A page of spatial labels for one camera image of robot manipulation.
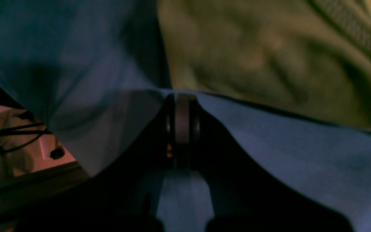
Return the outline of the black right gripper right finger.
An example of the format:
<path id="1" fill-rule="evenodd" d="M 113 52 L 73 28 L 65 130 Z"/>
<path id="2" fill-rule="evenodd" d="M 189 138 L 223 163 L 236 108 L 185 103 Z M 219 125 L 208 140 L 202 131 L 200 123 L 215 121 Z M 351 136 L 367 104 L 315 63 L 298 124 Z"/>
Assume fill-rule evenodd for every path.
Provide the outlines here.
<path id="1" fill-rule="evenodd" d="M 352 232 L 351 223 L 283 184 L 240 147 L 225 126 L 182 95 L 184 166 L 207 182 L 214 217 L 207 232 Z"/>

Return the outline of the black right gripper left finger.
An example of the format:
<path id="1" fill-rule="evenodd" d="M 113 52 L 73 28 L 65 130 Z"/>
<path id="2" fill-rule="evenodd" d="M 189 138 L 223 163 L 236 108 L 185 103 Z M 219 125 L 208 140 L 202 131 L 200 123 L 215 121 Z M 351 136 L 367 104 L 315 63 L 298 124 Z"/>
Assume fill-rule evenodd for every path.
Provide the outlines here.
<path id="1" fill-rule="evenodd" d="M 163 232 L 156 211 L 174 167 L 174 95 L 111 165 L 26 213 L 15 232 Z"/>

